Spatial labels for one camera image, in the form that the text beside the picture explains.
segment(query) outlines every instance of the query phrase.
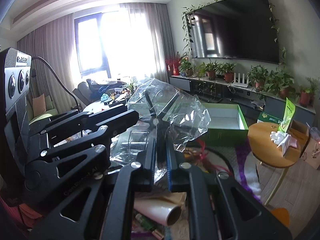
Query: metal pivot bolt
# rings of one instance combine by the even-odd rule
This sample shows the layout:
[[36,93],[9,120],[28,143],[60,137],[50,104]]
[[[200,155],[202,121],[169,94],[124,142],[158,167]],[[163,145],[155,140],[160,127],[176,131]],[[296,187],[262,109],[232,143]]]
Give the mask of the metal pivot bolt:
[[218,177],[219,177],[220,179],[227,179],[227,178],[229,178],[229,174],[226,173],[226,172],[224,172],[224,171],[222,171],[222,172],[220,172],[220,173],[218,174]]
[[105,130],[105,129],[107,129],[107,128],[108,128],[107,125],[102,125],[102,126],[99,127],[100,130]]
[[93,174],[93,178],[94,179],[102,179],[103,178],[103,174],[101,172],[96,172]]
[[191,164],[190,163],[181,163],[180,167],[183,169],[190,169],[191,168]]
[[40,153],[40,156],[41,157],[44,157],[44,156],[46,156],[47,155],[47,151],[46,150],[44,150],[44,151],[42,151],[41,153]]
[[94,150],[95,150],[97,153],[101,153],[101,152],[104,151],[105,148],[106,148],[106,147],[105,147],[104,145],[99,144],[99,145],[97,145],[97,146],[94,148]]
[[141,167],[141,163],[140,162],[133,162],[133,163],[131,163],[131,167],[134,169],[138,169]]

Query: paper roll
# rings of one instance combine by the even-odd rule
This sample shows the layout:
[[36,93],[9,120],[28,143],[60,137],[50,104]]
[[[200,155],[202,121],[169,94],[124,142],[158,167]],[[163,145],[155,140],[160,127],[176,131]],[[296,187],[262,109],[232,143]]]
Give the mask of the paper roll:
[[172,226],[181,215],[179,205],[156,198],[135,198],[134,209],[164,226]]

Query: green snack bag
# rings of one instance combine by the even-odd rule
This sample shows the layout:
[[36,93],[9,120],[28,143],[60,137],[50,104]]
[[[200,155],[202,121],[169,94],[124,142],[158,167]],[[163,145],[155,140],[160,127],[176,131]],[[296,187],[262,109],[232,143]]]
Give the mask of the green snack bag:
[[295,110],[296,106],[287,98],[287,102],[285,103],[283,121],[279,125],[278,131],[287,132]]

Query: clear plastic packaging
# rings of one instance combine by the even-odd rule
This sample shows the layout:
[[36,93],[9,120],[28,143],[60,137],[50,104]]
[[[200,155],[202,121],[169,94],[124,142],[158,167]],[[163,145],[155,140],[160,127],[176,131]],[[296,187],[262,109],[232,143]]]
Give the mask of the clear plastic packaging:
[[[208,130],[211,120],[208,110],[197,96],[193,97],[155,78],[138,82],[137,90],[128,101],[128,109],[136,110],[140,119],[119,136],[110,152],[110,159],[122,165],[134,161],[137,153],[146,148],[149,139],[157,134],[156,127],[158,145],[165,145],[164,138],[168,135],[175,148],[182,151],[188,141]],[[165,174],[165,158],[156,166],[155,182]]]

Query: window frame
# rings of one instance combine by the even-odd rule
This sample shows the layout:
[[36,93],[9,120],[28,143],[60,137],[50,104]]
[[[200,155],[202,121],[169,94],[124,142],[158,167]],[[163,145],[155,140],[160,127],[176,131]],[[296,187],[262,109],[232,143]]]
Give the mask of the window frame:
[[[96,13],[96,14],[91,14],[91,15],[87,15],[87,16],[75,19],[76,52],[77,52],[77,58],[78,58],[81,78],[84,76],[99,72],[99,71],[104,71],[104,70],[107,71],[108,78],[111,78],[108,57],[107,57],[105,49],[103,47],[103,41],[102,41],[102,36],[101,36],[101,31],[100,31],[101,30],[102,15],[103,15],[103,13]],[[98,67],[98,68],[83,70],[81,60],[80,60],[80,51],[79,51],[79,26],[78,26],[78,24],[81,22],[87,21],[87,20],[91,20],[91,19],[97,19],[99,40],[100,40],[100,47],[101,47],[101,54],[102,54],[102,65],[101,65],[101,67]]]

